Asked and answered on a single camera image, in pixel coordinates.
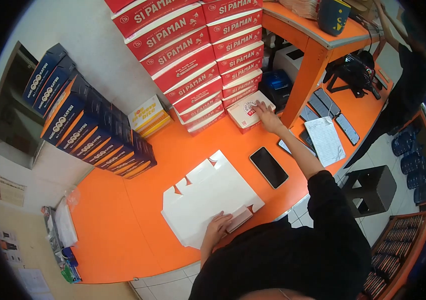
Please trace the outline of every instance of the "black clothing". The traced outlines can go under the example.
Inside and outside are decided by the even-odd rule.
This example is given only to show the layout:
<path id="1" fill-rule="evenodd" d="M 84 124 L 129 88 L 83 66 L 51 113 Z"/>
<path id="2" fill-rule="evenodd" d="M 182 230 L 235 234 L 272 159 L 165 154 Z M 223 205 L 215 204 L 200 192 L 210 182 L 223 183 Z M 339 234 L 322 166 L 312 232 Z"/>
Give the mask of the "black clothing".
<path id="1" fill-rule="evenodd" d="M 354 299 L 370 270 L 370 246 L 330 172 L 312 176 L 308 190 L 314 228 L 282 219 L 243 232 L 208 258 L 189 299 L 235 300 L 272 288 Z"/>
<path id="2" fill-rule="evenodd" d="M 425 100 L 426 57 L 421 53 L 410 51 L 401 43 L 398 46 L 398 54 L 403 72 L 388 96 L 388 105 L 380 113 L 370 133 L 345 168 L 349 168 L 362 158 L 378 137 L 411 120 L 421 102 Z"/>

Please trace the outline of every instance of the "receipt printer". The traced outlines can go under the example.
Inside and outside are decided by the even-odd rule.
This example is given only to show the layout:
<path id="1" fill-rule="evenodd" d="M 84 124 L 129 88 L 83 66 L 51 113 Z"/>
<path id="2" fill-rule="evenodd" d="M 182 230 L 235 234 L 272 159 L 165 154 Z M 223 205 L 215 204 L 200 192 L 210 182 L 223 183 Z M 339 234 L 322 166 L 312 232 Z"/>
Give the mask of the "receipt printer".
<path id="1" fill-rule="evenodd" d="M 276 113 L 282 112 L 290 97 L 293 83 L 283 69 L 263 73 L 258 89 L 276 105 Z"/>

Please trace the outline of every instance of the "phone screen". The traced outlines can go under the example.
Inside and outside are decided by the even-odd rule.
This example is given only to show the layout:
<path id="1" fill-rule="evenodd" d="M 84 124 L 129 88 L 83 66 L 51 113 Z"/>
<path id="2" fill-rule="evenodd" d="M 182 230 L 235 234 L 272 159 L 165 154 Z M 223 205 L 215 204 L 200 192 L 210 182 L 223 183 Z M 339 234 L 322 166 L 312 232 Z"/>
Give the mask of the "phone screen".
<path id="1" fill-rule="evenodd" d="M 280 164 L 278 164 L 265 147 L 258 149 L 258 151 L 250 156 L 250 159 L 258 170 L 263 173 L 266 180 L 270 182 L 273 189 L 277 189 L 288 179 L 288 174 L 286 174 Z"/>

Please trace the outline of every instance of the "black stool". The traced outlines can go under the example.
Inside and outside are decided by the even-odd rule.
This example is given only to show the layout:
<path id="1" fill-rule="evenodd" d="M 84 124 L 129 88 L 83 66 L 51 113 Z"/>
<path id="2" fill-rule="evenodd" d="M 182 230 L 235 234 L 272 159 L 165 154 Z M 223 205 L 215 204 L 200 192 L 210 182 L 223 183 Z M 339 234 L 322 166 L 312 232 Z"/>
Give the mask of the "black stool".
<path id="1" fill-rule="evenodd" d="M 349 172 L 342 191 L 355 218 L 371 216 L 390 209 L 396 182 L 387 165 Z M 358 180 L 359 188 L 353 188 Z M 354 199 L 363 199 L 356 207 Z"/>

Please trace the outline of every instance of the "tiled floor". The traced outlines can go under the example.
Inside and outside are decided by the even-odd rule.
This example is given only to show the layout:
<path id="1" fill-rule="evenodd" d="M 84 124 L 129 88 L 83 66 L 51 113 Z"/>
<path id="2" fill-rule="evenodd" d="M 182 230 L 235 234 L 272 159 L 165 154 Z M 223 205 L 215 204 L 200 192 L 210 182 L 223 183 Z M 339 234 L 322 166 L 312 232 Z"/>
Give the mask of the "tiled floor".
<path id="1" fill-rule="evenodd" d="M 347 172 L 383 165 L 390 168 L 396 182 L 396 193 L 390 209 L 384 213 L 356 219 L 370 245 L 373 245 L 377 240 L 391 215 L 410 214 L 419 211 L 419 208 L 413 202 L 413 190 L 406 187 L 406 176 L 402 174 L 400 169 L 401 157 L 395 157 L 391 152 L 391 140 L 392 137 L 386 134 L 381 136 L 370 147 L 365 156 L 349 169 L 340 169 L 335 175 L 336 182 L 342 186 L 347 180 L 345 176 Z M 309 195 L 306 195 L 288 212 L 288 220 L 292 227 L 313 227 L 313 220 L 308 214 L 308 200 Z M 130 283 L 143 300 L 185 300 L 188 299 L 198 273 L 199 262 L 179 270 L 141 278 Z"/>

